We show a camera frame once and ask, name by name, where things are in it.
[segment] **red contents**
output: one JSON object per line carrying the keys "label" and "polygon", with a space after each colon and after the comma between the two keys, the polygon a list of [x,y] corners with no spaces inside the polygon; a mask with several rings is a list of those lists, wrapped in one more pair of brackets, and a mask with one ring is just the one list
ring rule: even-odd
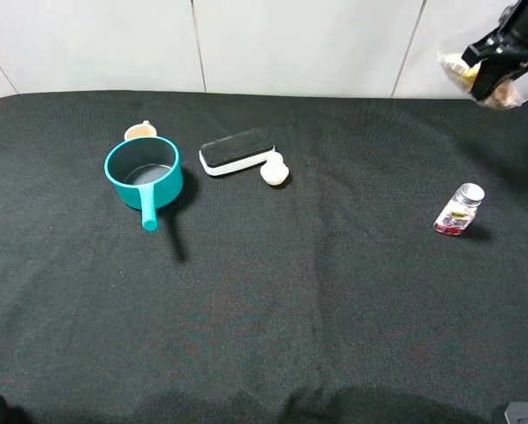
{"label": "red contents", "polygon": [[450,236],[459,236],[464,231],[462,228],[448,227],[446,225],[439,225],[437,223],[434,225],[434,229],[442,234],[447,234]]}

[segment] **black tablecloth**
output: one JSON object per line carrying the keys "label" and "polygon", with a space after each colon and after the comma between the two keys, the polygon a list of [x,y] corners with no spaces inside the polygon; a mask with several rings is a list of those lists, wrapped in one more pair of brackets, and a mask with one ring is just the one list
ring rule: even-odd
{"label": "black tablecloth", "polygon": [[[149,119],[147,233],[103,160]],[[210,178],[273,127],[292,178]],[[464,182],[462,238],[432,224]],[[462,422],[528,401],[528,104],[133,92],[0,100],[0,394],[36,423]]]}

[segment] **jar lid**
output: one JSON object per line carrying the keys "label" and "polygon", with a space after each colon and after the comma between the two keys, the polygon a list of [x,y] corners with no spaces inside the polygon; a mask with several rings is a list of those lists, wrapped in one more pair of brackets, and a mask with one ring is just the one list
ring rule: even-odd
{"label": "jar lid", "polygon": [[480,202],[486,195],[482,187],[473,183],[462,184],[460,187],[460,194],[469,201]]}

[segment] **beige cup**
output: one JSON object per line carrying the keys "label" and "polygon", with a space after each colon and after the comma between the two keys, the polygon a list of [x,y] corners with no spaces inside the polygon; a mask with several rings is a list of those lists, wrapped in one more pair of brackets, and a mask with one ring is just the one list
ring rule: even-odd
{"label": "beige cup", "polygon": [[150,125],[150,122],[144,121],[142,124],[133,125],[124,132],[124,139],[130,140],[135,137],[153,137],[158,135],[156,129]]}

